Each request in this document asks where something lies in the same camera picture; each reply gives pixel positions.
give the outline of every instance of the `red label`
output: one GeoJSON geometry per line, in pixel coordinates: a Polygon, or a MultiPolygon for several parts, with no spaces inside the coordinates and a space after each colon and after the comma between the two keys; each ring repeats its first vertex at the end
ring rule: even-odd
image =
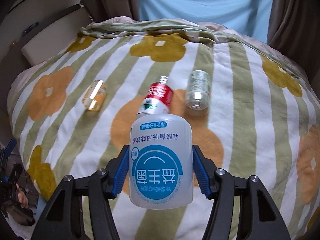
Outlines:
{"type": "Polygon", "coordinates": [[[153,83],[145,98],[156,98],[164,103],[167,107],[170,107],[172,101],[173,91],[171,88],[164,84],[153,83]]]}

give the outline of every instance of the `red and white bottle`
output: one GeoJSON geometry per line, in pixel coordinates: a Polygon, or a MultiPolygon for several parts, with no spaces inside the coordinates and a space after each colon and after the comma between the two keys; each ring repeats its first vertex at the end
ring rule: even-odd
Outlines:
{"type": "Polygon", "coordinates": [[[147,114],[168,114],[173,91],[168,85],[168,77],[155,78],[137,113],[137,119],[147,114]]]}

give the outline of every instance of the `bed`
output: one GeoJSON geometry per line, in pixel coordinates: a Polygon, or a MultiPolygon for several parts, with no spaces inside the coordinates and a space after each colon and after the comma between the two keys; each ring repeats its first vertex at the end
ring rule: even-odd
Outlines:
{"type": "MultiPolygon", "coordinates": [[[[21,158],[43,199],[64,175],[88,176],[117,156],[129,142],[152,78],[167,74],[174,81],[171,113],[191,124],[193,143],[235,176],[258,175],[292,239],[310,230],[320,210],[320,103],[297,63],[211,22],[116,17],[81,28],[77,38],[74,30],[68,34],[68,42],[49,56],[33,54],[38,42],[26,43],[22,52],[35,66],[12,83],[7,103],[21,158]],[[159,41],[165,46],[157,46],[159,41]],[[211,110],[202,118],[183,111],[188,75],[195,69],[212,76],[211,110]],[[108,86],[95,114],[81,103],[94,79],[108,86]]],[[[196,181],[194,201],[167,211],[134,206],[127,183],[110,202],[121,239],[201,239],[212,202],[196,181]]],[[[86,197],[83,204],[86,234],[93,239],[86,197]]],[[[236,236],[238,209],[236,199],[230,239],[236,236]]]]}

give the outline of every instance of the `white flower center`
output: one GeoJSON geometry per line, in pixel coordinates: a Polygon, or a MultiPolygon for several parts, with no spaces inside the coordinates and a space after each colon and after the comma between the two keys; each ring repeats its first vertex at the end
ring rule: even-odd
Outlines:
{"type": "Polygon", "coordinates": [[[156,46],[161,47],[165,44],[165,41],[157,41],[156,46]]]}
{"type": "Polygon", "coordinates": [[[52,91],[53,91],[53,87],[47,88],[47,89],[45,90],[45,92],[46,92],[45,96],[46,96],[46,97],[51,96],[52,91]]]}
{"type": "Polygon", "coordinates": [[[316,159],[313,157],[312,160],[311,160],[311,168],[312,168],[312,170],[315,169],[316,165],[317,165],[316,159]]]}
{"type": "Polygon", "coordinates": [[[285,71],[283,68],[280,68],[279,66],[278,66],[278,68],[279,68],[279,70],[280,70],[281,72],[286,73],[286,71],[285,71]]]}
{"type": "Polygon", "coordinates": [[[83,43],[85,40],[85,37],[82,37],[80,40],[79,40],[79,44],[83,43]]]}

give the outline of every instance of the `floral blanket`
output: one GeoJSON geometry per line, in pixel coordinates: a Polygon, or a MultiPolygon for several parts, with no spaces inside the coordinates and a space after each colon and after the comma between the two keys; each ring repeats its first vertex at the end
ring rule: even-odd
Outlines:
{"type": "MultiPolygon", "coordinates": [[[[105,167],[129,142],[137,109],[154,77],[171,79],[171,113],[192,127],[193,143],[235,176],[260,177],[289,229],[301,236],[319,213],[320,104],[294,69],[239,37],[170,20],[93,23],[64,52],[40,67],[8,106],[23,163],[49,199],[66,174],[105,167]],[[212,76],[207,116],[184,113],[193,70],[212,76]],[[93,80],[105,80],[99,112],[81,100],[93,80]]],[[[121,239],[201,239],[212,201],[194,182],[194,201],[173,210],[145,210],[123,192],[111,201],[121,239]]],[[[236,198],[230,239],[239,218],[236,198]]],[[[86,233],[92,238],[88,199],[86,233]]]]}

